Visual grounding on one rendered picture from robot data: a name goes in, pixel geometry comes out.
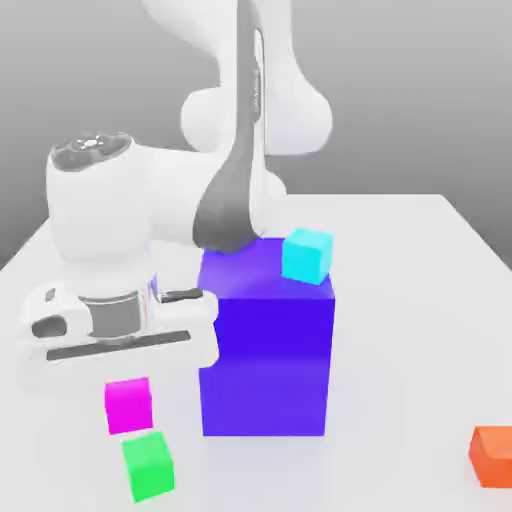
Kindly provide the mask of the small orange cube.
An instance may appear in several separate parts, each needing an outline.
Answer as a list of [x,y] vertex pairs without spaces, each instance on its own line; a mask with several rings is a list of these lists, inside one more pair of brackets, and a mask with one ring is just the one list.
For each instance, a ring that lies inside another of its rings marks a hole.
[[476,426],[468,456],[482,487],[512,489],[512,426]]

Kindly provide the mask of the small magenta cube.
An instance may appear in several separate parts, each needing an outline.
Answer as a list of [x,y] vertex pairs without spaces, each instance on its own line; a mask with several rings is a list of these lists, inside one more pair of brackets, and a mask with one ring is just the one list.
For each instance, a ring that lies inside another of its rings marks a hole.
[[111,435],[153,427],[152,394],[147,377],[106,383],[104,405]]

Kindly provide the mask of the large blue box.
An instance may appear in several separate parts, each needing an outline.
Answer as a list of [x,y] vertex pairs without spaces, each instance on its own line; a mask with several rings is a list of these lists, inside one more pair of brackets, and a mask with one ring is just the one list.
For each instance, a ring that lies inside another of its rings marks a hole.
[[281,275],[280,238],[204,253],[198,285],[218,299],[219,358],[199,372],[206,436],[325,432],[336,298],[330,279]]

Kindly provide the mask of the small green cube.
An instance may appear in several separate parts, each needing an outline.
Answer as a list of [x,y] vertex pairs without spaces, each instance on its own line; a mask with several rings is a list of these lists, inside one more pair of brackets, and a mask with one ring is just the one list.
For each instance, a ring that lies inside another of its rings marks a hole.
[[162,432],[123,441],[121,448],[135,503],[175,489],[174,461]]

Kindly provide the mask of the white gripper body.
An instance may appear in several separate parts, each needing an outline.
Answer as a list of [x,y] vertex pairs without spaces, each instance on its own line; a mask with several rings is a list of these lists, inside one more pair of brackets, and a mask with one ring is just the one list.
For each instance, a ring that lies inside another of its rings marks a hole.
[[219,357],[217,316],[213,294],[33,294],[19,320],[17,376],[45,393],[207,368]]

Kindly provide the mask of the small cyan cube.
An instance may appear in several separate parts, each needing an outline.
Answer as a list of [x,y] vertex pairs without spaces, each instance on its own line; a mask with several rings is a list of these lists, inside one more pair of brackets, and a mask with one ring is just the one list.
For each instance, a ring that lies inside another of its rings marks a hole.
[[284,278],[320,285],[332,264],[334,236],[329,233],[298,228],[282,244]]

